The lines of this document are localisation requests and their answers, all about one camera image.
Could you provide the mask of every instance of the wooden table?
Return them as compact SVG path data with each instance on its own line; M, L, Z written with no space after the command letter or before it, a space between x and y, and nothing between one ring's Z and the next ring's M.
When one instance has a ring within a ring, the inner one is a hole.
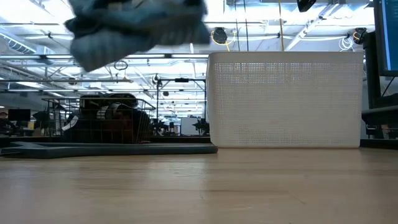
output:
M398 223L398 151L0 159L2 224Z

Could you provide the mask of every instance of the black cable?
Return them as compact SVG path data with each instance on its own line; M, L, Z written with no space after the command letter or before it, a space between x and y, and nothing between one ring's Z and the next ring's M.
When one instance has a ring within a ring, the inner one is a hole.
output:
M50 40L54 41L56 44L58 44L59 46L63 47L64 49L66 49L66 50L69 52L69 48L67 48L66 46L64 46L64 45L61 44L60 42L54 40L54 37L51 36L51 32L49 32L49 33L47 34L47 37L48 37Z
M383 94L381 95L381 97L383 97L383 96L386 94L387 89L390 87L392 81L394 81L395 78L396 78L396 77L392 77L392 78L391 78L391 81L388 83L388 85L387 85L386 89L384 90Z
M123 71L129 67L129 64L127 64L127 62L124 60L118 60L117 62L113 63L113 67L118 71Z
M236 36L238 37L238 50L241 51L241 44L239 43L238 18L236 17L236 15L237 15L236 0L234 0L234 5L235 5Z
M244 20L246 25L246 44L248 46L248 51L249 51L249 31L248 31L248 18L246 16L246 0L243 0L243 7L244 7Z

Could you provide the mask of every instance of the white plastic basket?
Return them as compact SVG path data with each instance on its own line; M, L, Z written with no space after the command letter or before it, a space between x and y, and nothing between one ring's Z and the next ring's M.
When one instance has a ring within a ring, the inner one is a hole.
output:
M208 118L219 147L358 147L363 54L209 56Z

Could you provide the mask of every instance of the computer monitor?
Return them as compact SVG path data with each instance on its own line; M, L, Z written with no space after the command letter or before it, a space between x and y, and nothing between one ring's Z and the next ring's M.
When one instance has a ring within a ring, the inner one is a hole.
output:
M381 74L398 73L398 2L378 0L374 2L374 18Z
M30 121L29 109L8 109L9 121Z

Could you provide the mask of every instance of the gray towel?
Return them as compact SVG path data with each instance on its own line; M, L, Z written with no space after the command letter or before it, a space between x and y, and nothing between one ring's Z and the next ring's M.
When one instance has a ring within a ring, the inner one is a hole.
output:
M87 72L156 45L210 43L203 0L124 0L97 9L95 1L69 0L76 18L65 23L75 35L70 52Z

